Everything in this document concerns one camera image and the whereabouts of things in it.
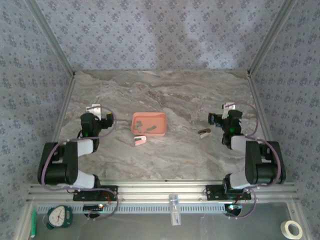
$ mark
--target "dial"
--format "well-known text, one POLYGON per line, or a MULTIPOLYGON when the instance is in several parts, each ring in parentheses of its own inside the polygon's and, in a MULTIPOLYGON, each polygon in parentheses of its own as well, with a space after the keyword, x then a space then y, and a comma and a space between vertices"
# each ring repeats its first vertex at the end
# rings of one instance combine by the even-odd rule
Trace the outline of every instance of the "dial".
POLYGON ((61 227, 65 221, 66 211, 64 206, 56 207, 49 215, 49 222, 54 227, 61 227))

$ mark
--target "white bracket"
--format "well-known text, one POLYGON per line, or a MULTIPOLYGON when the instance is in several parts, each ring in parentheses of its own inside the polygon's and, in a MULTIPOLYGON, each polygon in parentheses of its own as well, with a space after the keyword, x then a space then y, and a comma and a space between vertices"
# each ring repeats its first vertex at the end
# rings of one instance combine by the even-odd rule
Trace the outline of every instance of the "white bracket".
POLYGON ((223 105, 222 119, 226 119, 228 117, 229 110, 235 110, 235 109, 236 109, 236 105, 234 104, 234 102, 226 102, 223 105))
POLYGON ((92 104, 91 106, 86 106, 85 110, 89 113, 92 113, 93 115, 97 116, 99 118, 99 120, 101 120, 101 108, 100 108, 100 104, 92 104))

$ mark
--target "glass panel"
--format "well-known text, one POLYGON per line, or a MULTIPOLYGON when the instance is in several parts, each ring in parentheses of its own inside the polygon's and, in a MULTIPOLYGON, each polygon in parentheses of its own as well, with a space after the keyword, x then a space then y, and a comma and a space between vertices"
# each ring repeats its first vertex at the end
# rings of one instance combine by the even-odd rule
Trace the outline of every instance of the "glass panel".
MULTIPOLYGON (((243 212, 249 211, 245 205, 243 212)), ((101 221, 74 214, 69 228, 48 230, 37 216, 35 240, 285 240, 280 225, 290 220, 285 203, 258 204, 244 219, 228 219, 223 214, 182 214, 182 225, 172 226, 169 214, 116 214, 101 221)))

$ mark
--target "metal corner post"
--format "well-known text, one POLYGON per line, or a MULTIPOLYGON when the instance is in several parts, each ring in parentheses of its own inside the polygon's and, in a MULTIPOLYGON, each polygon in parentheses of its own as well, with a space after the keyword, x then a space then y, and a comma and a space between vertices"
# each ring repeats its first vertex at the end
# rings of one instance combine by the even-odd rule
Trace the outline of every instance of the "metal corner post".
POLYGON ((249 86, 252 92, 252 97, 254 100, 255 108, 258 112, 258 117, 260 121, 260 126, 263 132, 264 139, 267 141, 273 141, 272 133, 268 124, 267 116, 265 114, 264 106, 261 102, 261 99, 259 97, 258 89, 256 86, 255 81, 251 76, 248 77, 249 86))
POLYGON ((248 69, 250 77, 256 74, 261 63, 264 61, 278 33, 286 23, 289 14, 296 5, 296 2, 297 0, 284 0, 277 16, 275 17, 271 27, 269 28, 268 33, 266 34, 261 46, 255 54, 252 63, 248 69))
POLYGON ((68 109, 69 101, 70 101, 72 92, 74 90, 75 83, 76 83, 76 80, 75 80, 75 78, 73 76, 71 78, 71 80, 69 82, 69 85, 68 85, 68 87, 66 89, 66 92, 65 92, 65 96, 64 96, 64 99, 63 99, 63 102, 62 102, 62 107, 61 107, 61 110, 60 110, 60 114, 59 114, 57 123, 56 123, 55 128, 54 128, 54 132, 53 132, 53 135, 52 135, 52 138, 51 138, 52 142, 57 142, 58 139, 59 139, 62 123, 64 121, 64 118, 65 118, 65 115, 66 115, 66 112, 67 112, 67 109, 68 109))
POLYGON ((45 36, 48 43, 51 45, 53 52, 55 53, 56 57, 59 59, 62 67, 64 68, 65 72, 73 76, 73 70, 70 63, 67 60, 67 57, 62 50, 61 46, 58 43, 56 36, 54 35, 53 31, 51 30, 45 16, 43 15, 40 7, 37 4, 36 0, 24 0, 25 4, 29 8, 30 12, 32 13, 35 21, 38 23, 43 35, 45 36))

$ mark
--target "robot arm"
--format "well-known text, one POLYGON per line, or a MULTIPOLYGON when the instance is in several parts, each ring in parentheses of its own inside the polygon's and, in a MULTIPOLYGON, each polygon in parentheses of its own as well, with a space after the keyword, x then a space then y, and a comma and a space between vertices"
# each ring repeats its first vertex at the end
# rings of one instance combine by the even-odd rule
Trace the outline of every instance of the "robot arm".
MULTIPOLYGON (((222 144, 231 150, 245 154, 245 170, 227 174, 223 179, 222 191, 226 199, 242 195, 243 189, 251 185, 270 184, 278 172, 274 153, 267 145, 246 138, 241 133, 241 122, 242 112, 235 109, 228 110, 227 114, 208 114, 208 123, 223 130, 222 144)), ((279 156, 281 174, 277 183, 283 184, 286 180, 286 171, 280 145, 276 141, 268 141, 268 143, 279 156)))
MULTIPOLYGON (((92 112, 86 112, 81 117, 82 137, 78 141, 69 141, 65 145, 58 146, 53 153, 46 169, 44 182, 48 185, 69 185, 74 188, 99 188, 100 181, 96 175, 87 174, 78 170, 78 157, 95 152, 99 146, 98 137, 101 129, 107 129, 114 123, 114 116, 108 113, 106 118, 99 119, 92 112)), ((57 142, 47 142, 42 151, 42 157, 38 168, 37 179, 41 184, 42 172, 45 163, 57 142)))

